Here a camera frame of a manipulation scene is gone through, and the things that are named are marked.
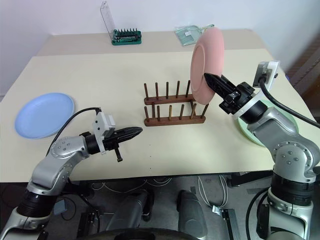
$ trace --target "table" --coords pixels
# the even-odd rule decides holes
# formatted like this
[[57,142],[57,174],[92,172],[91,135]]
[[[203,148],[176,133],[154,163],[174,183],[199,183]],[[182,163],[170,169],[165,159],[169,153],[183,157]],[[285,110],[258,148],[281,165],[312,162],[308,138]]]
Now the table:
[[[237,34],[232,36],[229,32],[229,35],[230,39],[237,38]],[[94,36],[91,38],[94,41],[98,39]],[[258,63],[273,58],[261,43],[239,49],[243,46],[232,46],[230,39],[227,37],[226,40],[229,45],[226,44],[223,75],[234,84],[243,81],[251,84]],[[36,164],[44,158],[53,136],[36,140],[25,139],[15,132],[14,121],[25,103],[50,92],[70,95],[75,102],[76,111],[101,107],[106,114],[113,115],[117,129],[131,126],[143,128],[140,135],[120,144],[122,162],[117,162],[114,151],[105,155],[92,155],[74,168],[71,175],[73,181],[272,169],[273,161],[269,151],[242,134],[231,115],[219,108],[222,99],[218,95],[207,109],[204,124],[144,126],[144,83],[147,83],[150,96],[155,95],[155,82],[158,82],[160,95],[166,93],[166,82],[169,82],[169,92],[174,95],[178,80],[181,92],[185,91],[190,75],[191,46],[183,51],[166,51],[166,48],[170,48],[170,45],[167,45],[157,46],[155,51],[150,47],[148,50],[132,50],[129,53],[126,51],[131,49],[130,47],[134,49],[134,46],[125,46],[119,48],[119,51],[112,49],[119,53],[106,53],[108,47],[105,46],[101,48],[101,54],[91,54],[93,49],[82,50],[81,54],[77,54],[76,47],[71,51],[63,46],[55,55],[50,52],[53,51],[53,46],[54,44],[45,45],[39,55],[30,60],[2,100],[1,182],[27,182]],[[282,103],[312,118],[306,104],[290,85],[282,70],[279,71],[271,94]],[[197,106],[196,113],[200,114],[203,107]],[[167,116],[168,112],[167,105],[160,106],[162,116]],[[173,104],[172,115],[177,116],[179,112],[180,104]],[[184,112],[190,113],[190,106],[186,105]],[[92,132],[94,117],[94,112],[82,113],[68,125],[61,136]],[[299,119],[296,121],[300,134],[320,146],[320,130]]]

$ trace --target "wooden peg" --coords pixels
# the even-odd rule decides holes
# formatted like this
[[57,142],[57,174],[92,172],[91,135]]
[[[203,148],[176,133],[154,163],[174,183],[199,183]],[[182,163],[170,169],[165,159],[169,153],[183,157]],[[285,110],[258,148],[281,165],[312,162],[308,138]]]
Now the wooden peg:
[[155,96],[156,96],[156,99],[159,100],[158,83],[157,82],[155,83]]
[[160,121],[160,106],[156,106],[156,111],[158,113],[158,121]]
[[144,91],[145,91],[145,97],[146,97],[146,99],[149,100],[147,84],[144,84]]
[[206,111],[207,111],[208,106],[209,106],[209,104],[205,105],[205,107],[204,107],[204,109],[203,109],[203,112],[202,112],[202,114],[201,114],[201,118],[202,118],[202,119],[203,119],[204,116],[205,116],[205,113],[206,113]]
[[182,104],[181,105],[181,111],[180,111],[180,117],[179,117],[180,120],[182,120],[182,114],[184,113],[184,107],[185,107],[185,105]]
[[197,104],[196,104],[196,103],[195,103],[195,104],[193,104],[192,112],[191,112],[191,115],[190,115],[190,119],[192,119],[192,118],[194,117],[194,115],[195,115],[196,106],[197,106]]
[[171,121],[172,105],[169,106],[169,121]]
[[155,118],[156,117],[156,109],[155,109],[155,103],[152,103],[152,117]]
[[145,112],[145,118],[146,118],[146,121],[149,122],[149,115],[148,115],[148,109],[146,106],[144,106],[144,112]]
[[169,98],[169,82],[166,82],[166,95],[165,98],[168,99]]
[[188,81],[188,86],[186,87],[186,93],[185,93],[185,97],[188,97],[189,94],[189,88],[190,88],[190,80]]
[[179,87],[180,87],[180,81],[178,81],[177,85],[176,85],[176,94],[175,97],[177,98],[179,95]]

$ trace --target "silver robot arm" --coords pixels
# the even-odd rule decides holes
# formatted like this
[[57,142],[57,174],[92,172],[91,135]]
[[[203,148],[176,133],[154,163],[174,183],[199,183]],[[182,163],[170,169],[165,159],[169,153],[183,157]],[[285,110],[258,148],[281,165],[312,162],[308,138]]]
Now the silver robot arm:
[[[261,62],[253,86],[258,87],[263,78],[269,90],[278,75],[278,65],[278,61]],[[268,148],[274,161],[268,205],[263,205],[258,213],[258,235],[268,240],[308,240],[316,180],[313,168],[320,160],[318,146],[299,135],[295,125],[275,107],[263,104],[261,90],[255,94],[246,82],[235,86],[224,76],[205,73],[204,77],[207,85],[223,98],[219,106],[235,119],[245,121],[247,129]]]
[[111,115],[99,112],[92,124],[94,134],[63,137],[52,144],[48,155],[38,163],[26,187],[23,201],[13,209],[0,240],[38,239],[44,234],[57,197],[63,191],[74,167],[92,154],[115,150],[118,162],[122,157],[119,143],[142,132],[140,127],[115,130]]

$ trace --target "blue plate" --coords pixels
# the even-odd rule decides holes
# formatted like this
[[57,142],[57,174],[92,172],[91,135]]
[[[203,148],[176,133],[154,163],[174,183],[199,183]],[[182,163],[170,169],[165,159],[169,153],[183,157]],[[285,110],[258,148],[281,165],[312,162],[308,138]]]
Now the blue plate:
[[27,139],[41,139],[59,131],[75,110],[64,93],[47,93],[28,102],[15,119],[16,132]]

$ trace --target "floor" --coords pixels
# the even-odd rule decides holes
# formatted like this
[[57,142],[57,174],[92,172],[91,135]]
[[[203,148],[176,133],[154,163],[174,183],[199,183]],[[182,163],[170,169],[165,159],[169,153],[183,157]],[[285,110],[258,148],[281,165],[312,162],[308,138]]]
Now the floor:
[[[206,191],[207,198],[210,202],[220,204],[223,199],[223,192],[218,175],[202,175],[200,176],[204,189]],[[121,181],[107,182],[106,185],[109,188],[117,190],[119,192],[125,192],[126,190],[140,186],[144,183],[144,179],[130,179]],[[265,178],[251,183],[244,184],[239,187],[228,188],[228,202],[225,208],[234,209],[237,217],[237,223],[239,227],[241,239],[247,239],[245,231],[245,216],[248,204],[252,197],[260,191],[262,188],[270,185],[271,178]],[[94,188],[99,188],[101,183],[95,183]],[[12,210],[11,207],[19,204],[21,196],[24,192],[24,186],[17,186],[7,183],[1,183],[1,229],[4,227],[8,216]],[[196,192],[196,196],[201,202],[204,217],[208,227],[207,240],[226,240],[229,239],[226,222],[218,215],[212,213],[212,210],[201,199],[198,190],[198,178],[196,176],[180,176],[174,177],[166,186],[154,187],[149,184],[145,184],[142,188],[153,189],[155,193],[155,202],[152,210],[152,217],[149,222],[142,221],[140,227],[153,227],[164,229],[178,229],[178,212],[176,210],[176,200],[180,190],[192,190]],[[91,199],[88,199],[93,205],[99,206],[101,215],[101,229],[105,229],[112,213],[117,210],[119,203],[126,197],[125,193],[116,193],[102,187],[100,190],[94,191],[95,195]],[[49,232],[49,240],[65,240],[75,239],[77,236],[77,229],[79,224],[80,215],[85,212],[87,206],[75,195],[67,195],[76,203],[75,216],[65,221],[60,215],[54,215],[46,230]],[[73,215],[75,210],[71,201],[66,200],[68,211],[64,213],[64,217],[67,219]],[[315,187],[315,195],[313,198],[314,209],[311,222],[311,234],[310,240],[316,240],[320,238],[320,187]],[[252,240],[260,239],[256,234],[257,219],[255,216],[257,205],[254,204],[250,215],[250,234]]]

